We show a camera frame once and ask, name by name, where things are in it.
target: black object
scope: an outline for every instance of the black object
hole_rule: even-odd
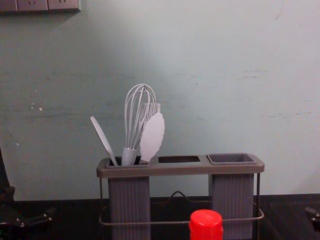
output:
[[[304,211],[306,217],[311,221],[313,229],[317,232],[320,232],[320,212],[311,207],[306,207]]]
[[[0,149],[0,240],[23,240],[31,230],[47,231],[51,227],[55,208],[43,214],[26,218],[14,210],[15,188],[9,185],[5,164]]]

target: spatula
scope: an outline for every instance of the spatula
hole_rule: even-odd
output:
[[[164,134],[165,120],[163,115],[158,112],[144,126],[140,140],[140,164],[148,164],[156,155],[164,139]]]
[[[102,130],[102,128],[100,127],[99,123],[97,122],[97,120],[95,119],[94,116],[90,117],[90,119],[91,119],[91,122],[93,123],[93,126],[94,126],[96,132],[98,133],[98,135],[99,135],[99,137],[101,139],[101,142],[102,142],[105,150],[109,154],[113,165],[118,166],[118,163],[117,163],[117,160],[115,158],[114,152],[111,149],[111,146],[110,146],[110,144],[109,144],[109,142],[107,140],[107,137],[106,137],[104,131]]]

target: bottle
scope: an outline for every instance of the bottle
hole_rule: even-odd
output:
[[[201,209],[193,212],[189,229],[190,240],[223,240],[222,217],[212,210]]]

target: painted wall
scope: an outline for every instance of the painted wall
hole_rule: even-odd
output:
[[[82,12],[0,17],[0,146],[17,200],[99,197],[124,99],[150,84],[160,155],[248,152],[262,194],[320,192],[320,1],[83,0]],[[151,195],[206,195],[206,176],[153,177]]]

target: gray plastic holder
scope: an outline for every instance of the gray plastic holder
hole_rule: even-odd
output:
[[[160,156],[154,157],[148,165],[132,166],[113,166],[110,159],[104,158],[96,173],[100,178],[101,200],[102,179],[108,178],[111,223],[102,225],[112,226],[112,240],[149,240],[150,224],[146,224],[150,223],[149,177],[206,174],[212,209],[224,219],[236,220],[223,223],[223,238],[250,239],[253,222],[245,219],[259,218],[260,173],[264,170],[265,164],[247,153]],[[257,174],[255,216],[254,174]],[[259,239],[259,221],[256,230],[256,239]]]

